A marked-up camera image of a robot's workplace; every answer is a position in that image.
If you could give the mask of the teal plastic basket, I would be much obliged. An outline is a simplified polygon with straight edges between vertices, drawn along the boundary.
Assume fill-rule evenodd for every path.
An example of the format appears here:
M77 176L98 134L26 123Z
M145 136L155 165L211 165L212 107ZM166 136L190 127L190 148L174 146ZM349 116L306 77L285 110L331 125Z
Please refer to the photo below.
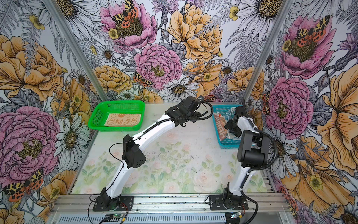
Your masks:
M234 149L240 145L241 137L231 134L226 128L226 123L234 118L235 109L241 105L223 104L213 106L213 123L218 144L221 149Z

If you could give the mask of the orange bunny towel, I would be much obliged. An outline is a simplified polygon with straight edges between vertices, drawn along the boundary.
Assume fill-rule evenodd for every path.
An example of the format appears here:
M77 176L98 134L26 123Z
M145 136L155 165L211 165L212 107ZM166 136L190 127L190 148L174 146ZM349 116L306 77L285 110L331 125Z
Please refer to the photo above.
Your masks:
M133 127L140 121L141 114L110 113L104 125L107 127Z

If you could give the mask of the green plastic basket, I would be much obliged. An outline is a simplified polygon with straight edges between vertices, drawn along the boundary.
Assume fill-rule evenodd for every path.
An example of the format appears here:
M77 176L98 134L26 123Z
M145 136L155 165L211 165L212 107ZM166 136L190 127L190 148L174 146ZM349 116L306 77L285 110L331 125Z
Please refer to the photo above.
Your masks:
M144 112L145 103L139 100L105 101L95 107L88 127L101 132L138 131Z

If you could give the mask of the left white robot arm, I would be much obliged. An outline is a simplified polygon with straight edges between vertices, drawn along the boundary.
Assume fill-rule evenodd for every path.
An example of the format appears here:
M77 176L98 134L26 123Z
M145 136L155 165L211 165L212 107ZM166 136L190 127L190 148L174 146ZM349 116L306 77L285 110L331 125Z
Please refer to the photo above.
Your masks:
M93 211L113 211L120 204L120 197L129 177L136 168L146 161L144 150L157 138L167 131L185 124L205 119L206 112L198 112L198 108L204 103L204 97L187 97L177 105L170 107L150 127L134 135L126 135L123 138L123 154L120 161L122 165L116 172L110 183L102 189L94 201Z

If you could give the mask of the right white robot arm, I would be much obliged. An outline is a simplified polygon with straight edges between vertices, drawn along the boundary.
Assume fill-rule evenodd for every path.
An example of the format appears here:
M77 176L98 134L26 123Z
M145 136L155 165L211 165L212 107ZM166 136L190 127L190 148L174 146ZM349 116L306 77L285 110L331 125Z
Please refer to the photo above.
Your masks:
M226 123L225 128L240 138L237 159L241 168L223 193L224 206L233 210L244 202L243 189L246 181L252 173L267 164L270 140L260 133L243 105L235 108L234 116Z

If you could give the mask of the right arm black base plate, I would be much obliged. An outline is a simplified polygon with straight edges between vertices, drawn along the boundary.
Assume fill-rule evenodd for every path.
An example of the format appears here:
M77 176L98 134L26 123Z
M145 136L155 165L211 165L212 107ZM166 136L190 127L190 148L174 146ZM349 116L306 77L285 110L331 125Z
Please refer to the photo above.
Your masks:
M248 203L243 196L229 196L224 198L223 194L209 195L206 199L210 210L212 211L231 211L231 210L248 210Z

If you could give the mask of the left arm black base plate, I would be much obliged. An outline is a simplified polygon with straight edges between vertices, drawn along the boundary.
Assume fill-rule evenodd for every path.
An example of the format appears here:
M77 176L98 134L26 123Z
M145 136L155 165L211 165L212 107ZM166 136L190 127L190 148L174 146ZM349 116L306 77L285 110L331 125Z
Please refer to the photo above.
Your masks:
M109 196L99 196L95 200L93 206L94 212L110 212L110 211L131 211L134 196L119 196L110 198Z

